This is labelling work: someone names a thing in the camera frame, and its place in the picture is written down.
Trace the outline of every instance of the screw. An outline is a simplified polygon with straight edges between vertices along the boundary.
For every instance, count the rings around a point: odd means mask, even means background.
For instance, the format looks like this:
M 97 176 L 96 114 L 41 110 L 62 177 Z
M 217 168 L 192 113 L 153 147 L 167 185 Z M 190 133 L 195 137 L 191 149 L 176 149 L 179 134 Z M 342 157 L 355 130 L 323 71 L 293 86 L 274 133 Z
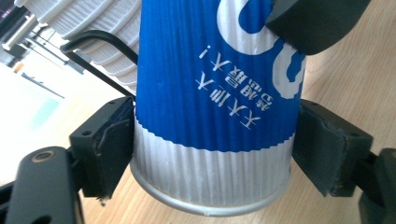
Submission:
M 55 152 L 48 150 L 48 151 L 43 151 L 35 154 L 32 158 L 33 162 L 43 162 L 43 161 L 48 161 L 50 160 L 53 156 L 55 156 Z

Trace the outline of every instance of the wood surface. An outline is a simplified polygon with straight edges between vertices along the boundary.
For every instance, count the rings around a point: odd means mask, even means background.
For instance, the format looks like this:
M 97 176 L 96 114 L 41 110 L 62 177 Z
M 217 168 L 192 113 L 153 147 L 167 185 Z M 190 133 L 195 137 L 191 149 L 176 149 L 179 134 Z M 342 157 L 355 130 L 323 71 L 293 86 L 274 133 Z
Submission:
M 67 135 L 107 101 L 121 96 L 86 76 L 66 99 L 62 127 L 51 134 L 54 145 L 68 146 Z M 374 0 L 357 26 L 339 43 L 310 56 L 303 98 L 324 105 L 375 138 L 372 151 L 396 147 L 396 1 Z M 102 207 L 83 199 L 87 223 L 361 223 L 358 200 L 324 198 L 292 163 L 287 191 L 270 206 L 240 217 L 201 217 L 177 211 L 143 191 L 128 169 L 113 199 Z

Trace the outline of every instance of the light brown surface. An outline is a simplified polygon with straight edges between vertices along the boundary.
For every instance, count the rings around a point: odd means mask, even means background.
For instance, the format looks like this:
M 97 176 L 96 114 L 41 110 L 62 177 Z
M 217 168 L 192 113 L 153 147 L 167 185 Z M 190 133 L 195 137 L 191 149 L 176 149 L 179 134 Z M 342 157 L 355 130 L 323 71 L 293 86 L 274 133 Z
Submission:
M 320 103 L 375 137 L 372 151 L 396 147 L 396 1 L 373 1 L 355 29 L 341 42 L 308 58 L 303 98 Z M 92 82 L 84 97 L 70 101 L 59 138 L 98 106 L 119 96 Z M 353 198 L 323 198 L 292 162 L 285 194 L 269 207 L 240 217 L 200 217 L 172 209 L 150 197 L 129 168 L 105 208 L 83 199 L 87 223 L 360 223 L 357 190 Z

